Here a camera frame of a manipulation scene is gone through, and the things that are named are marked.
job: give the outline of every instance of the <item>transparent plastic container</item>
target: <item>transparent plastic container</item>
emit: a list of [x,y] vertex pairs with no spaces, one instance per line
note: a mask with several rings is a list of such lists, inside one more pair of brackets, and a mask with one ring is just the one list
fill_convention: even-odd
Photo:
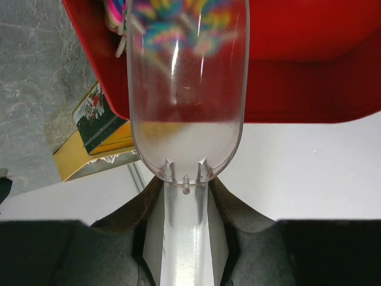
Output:
[[242,134],[248,0],[130,0],[128,11],[130,120],[142,161],[165,182],[168,284],[199,286],[207,182]]

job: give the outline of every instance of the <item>white surface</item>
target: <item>white surface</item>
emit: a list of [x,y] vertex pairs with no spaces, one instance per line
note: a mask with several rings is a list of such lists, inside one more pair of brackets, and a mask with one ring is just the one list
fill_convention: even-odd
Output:
[[131,200],[135,191],[122,166],[8,197],[0,205],[0,220],[80,219],[91,224]]
[[[138,164],[148,183],[152,173]],[[380,219],[380,172],[377,113],[335,125],[245,125],[237,155],[220,179],[273,219]],[[127,192],[133,184],[126,176],[127,168],[120,167],[7,198],[0,220],[75,218],[91,223],[134,196]]]
[[381,113],[335,125],[245,125],[220,179],[272,219],[381,218]]

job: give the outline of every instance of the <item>decorative tin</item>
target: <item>decorative tin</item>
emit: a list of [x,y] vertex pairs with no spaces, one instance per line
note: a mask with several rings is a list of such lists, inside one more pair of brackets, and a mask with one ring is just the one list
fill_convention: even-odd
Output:
[[129,122],[113,113],[98,82],[73,111],[73,117],[90,155],[133,146]]

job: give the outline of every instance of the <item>red container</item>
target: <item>red container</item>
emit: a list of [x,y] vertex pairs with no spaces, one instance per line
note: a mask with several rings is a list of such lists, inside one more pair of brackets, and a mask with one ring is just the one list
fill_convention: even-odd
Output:
[[[126,56],[99,0],[63,0],[116,115]],[[381,0],[251,0],[245,122],[337,123],[381,110]]]

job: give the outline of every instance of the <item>gray marble surface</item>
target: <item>gray marble surface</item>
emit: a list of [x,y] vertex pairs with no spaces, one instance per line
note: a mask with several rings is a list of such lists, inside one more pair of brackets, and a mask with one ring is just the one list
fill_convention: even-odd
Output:
[[96,78],[60,0],[1,0],[0,41],[0,169],[16,195],[61,181],[52,153]]

